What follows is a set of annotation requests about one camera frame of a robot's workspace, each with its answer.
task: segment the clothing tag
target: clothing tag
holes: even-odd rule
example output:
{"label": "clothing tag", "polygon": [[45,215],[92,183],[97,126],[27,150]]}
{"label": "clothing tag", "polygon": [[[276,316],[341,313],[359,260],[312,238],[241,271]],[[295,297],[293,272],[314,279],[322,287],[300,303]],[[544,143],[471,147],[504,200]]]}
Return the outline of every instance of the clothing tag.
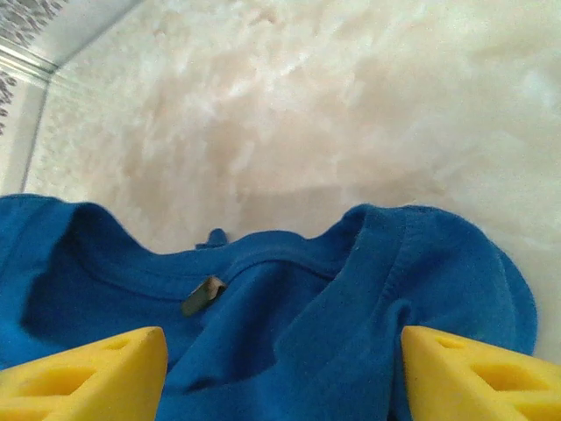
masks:
{"label": "clothing tag", "polygon": [[209,276],[181,303],[183,316],[193,316],[198,311],[206,309],[222,295],[226,288],[228,285],[219,278]]}

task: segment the white fluffy rug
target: white fluffy rug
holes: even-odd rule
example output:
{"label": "white fluffy rug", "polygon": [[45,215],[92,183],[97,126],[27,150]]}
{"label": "white fluffy rug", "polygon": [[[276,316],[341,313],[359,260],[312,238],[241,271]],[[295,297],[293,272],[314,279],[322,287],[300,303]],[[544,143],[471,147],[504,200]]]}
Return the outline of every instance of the white fluffy rug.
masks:
{"label": "white fluffy rug", "polygon": [[561,363],[560,133],[561,1],[153,0],[55,78],[27,190],[161,253],[443,207],[515,259]]}

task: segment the blue t-shirt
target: blue t-shirt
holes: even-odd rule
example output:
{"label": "blue t-shirt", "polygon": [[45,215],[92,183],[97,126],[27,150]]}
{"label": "blue t-shirt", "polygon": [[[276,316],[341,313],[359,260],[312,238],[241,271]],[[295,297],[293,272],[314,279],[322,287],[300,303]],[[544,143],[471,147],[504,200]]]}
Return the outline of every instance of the blue t-shirt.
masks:
{"label": "blue t-shirt", "polygon": [[[534,349],[521,274],[443,210],[365,204],[313,239],[221,238],[158,255],[95,204],[0,198],[0,368],[158,325],[169,350],[158,421],[405,421],[403,326]],[[228,288],[184,316],[209,275]]]}

